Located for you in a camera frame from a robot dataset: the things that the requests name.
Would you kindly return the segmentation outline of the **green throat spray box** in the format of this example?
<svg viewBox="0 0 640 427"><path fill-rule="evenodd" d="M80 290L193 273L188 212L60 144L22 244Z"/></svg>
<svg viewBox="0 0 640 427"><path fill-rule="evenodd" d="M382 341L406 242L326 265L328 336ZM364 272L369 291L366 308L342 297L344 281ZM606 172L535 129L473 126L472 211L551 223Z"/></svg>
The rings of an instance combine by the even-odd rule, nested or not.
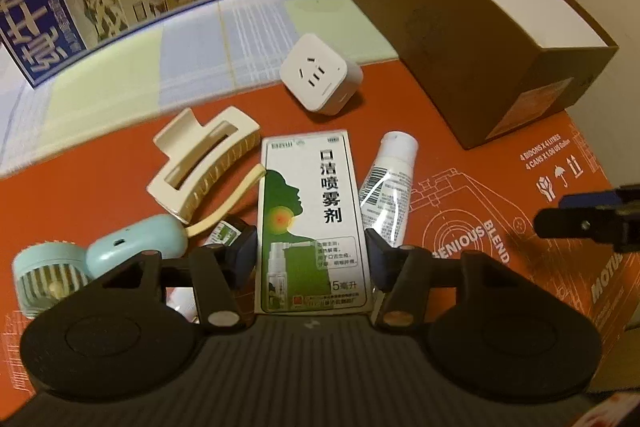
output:
<svg viewBox="0 0 640 427"><path fill-rule="evenodd" d="M262 165L256 312L369 312L369 259L347 131L265 139Z"/></svg>

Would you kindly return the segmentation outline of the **cream hair claw clip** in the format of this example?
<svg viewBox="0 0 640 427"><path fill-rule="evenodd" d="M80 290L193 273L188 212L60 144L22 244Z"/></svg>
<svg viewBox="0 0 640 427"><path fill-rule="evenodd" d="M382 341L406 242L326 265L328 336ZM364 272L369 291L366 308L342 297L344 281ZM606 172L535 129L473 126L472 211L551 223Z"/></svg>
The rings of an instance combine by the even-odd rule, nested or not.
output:
<svg viewBox="0 0 640 427"><path fill-rule="evenodd" d="M192 239L227 217L266 175L265 166L256 164L216 210L201 221L191 222L212 187L261 139L259 124L234 106L207 124L201 124L192 109L183 109L154 136L155 146L167 161L146 191L171 215L181 234Z"/></svg>

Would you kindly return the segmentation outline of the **white smart plug socket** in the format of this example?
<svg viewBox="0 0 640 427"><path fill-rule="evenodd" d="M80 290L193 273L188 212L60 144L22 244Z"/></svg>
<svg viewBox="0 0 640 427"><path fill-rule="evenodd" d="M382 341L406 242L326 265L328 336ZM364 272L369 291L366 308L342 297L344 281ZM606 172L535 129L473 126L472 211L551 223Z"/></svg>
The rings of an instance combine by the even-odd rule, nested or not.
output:
<svg viewBox="0 0 640 427"><path fill-rule="evenodd" d="M360 88L363 73L318 36L305 34L285 57L280 78L308 112L335 116Z"/></svg>

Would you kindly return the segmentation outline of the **pastel checkered tablecloth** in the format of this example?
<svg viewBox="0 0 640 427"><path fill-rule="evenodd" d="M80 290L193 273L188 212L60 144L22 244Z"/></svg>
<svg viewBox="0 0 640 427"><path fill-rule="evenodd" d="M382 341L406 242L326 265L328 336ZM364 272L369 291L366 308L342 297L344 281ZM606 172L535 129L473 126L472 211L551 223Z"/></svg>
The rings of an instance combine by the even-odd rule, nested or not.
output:
<svg viewBox="0 0 640 427"><path fill-rule="evenodd" d="M173 109L279 78L315 34L358 64L397 53L352 0L219 0L166 18L32 88L1 54L1 172Z"/></svg>

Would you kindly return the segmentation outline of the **white cream tube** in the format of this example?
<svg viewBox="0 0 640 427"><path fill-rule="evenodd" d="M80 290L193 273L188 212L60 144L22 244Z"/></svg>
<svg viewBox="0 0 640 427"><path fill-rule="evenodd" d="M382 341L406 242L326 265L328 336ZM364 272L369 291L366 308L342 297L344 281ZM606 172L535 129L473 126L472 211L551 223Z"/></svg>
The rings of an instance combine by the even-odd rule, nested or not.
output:
<svg viewBox="0 0 640 427"><path fill-rule="evenodd" d="M405 238L418 150L418 141L412 135L385 133L359 190L363 226L377 231L393 247L400 246Z"/></svg>

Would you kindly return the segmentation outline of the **red Motul cardboard sheet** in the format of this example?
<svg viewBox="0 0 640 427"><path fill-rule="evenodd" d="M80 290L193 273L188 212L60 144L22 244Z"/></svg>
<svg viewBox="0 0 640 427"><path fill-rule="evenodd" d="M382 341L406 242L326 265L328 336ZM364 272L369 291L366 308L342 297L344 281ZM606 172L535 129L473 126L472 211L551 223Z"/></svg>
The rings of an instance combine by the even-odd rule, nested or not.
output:
<svg viewBox="0 0 640 427"><path fill-rule="evenodd" d="M592 397L593 277L638 194L563 114L465 150L408 69L309 120L264 89L1 189L1 248L105 237L20 342L11 426L636 425Z"/></svg>

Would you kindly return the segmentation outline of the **brown shoe box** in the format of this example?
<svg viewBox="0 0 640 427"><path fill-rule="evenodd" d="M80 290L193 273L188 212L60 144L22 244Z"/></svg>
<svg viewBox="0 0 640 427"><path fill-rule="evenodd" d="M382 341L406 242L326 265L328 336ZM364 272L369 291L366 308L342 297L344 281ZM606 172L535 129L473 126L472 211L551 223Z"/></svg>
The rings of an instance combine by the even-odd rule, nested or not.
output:
<svg viewBox="0 0 640 427"><path fill-rule="evenodd" d="M352 0L465 148L573 105L616 53L575 0Z"/></svg>

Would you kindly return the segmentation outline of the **small spray bottle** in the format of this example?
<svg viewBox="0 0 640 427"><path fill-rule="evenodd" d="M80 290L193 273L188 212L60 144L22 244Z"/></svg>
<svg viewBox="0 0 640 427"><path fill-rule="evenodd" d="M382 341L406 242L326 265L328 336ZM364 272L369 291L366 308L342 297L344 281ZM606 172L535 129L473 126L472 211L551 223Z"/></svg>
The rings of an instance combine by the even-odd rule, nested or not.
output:
<svg viewBox="0 0 640 427"><path fill-rule="evenodd" d="M238 217L228 217L214 226L204 245L224 246L216 259L229 288L240 291L250 280L256 265L257 230L254 225L248 225ZM171 288L166 303L189 322L196 321L198 311L191 287Z"/></svg>

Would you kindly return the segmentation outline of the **mint handheld fan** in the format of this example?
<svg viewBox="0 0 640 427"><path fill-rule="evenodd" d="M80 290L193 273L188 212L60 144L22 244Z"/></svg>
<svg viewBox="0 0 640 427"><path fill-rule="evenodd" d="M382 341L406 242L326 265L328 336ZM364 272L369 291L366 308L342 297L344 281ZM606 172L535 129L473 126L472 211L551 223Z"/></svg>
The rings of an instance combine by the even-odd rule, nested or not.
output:
<svg viewBox="0 0 640 427"><path fill-rule="evenodd" d="M18 306L33 319L142 251L172 259L182 256L186 246L186 228L169 215L143 219L87 247L62 241L28 246L12 261Z"/></svg>

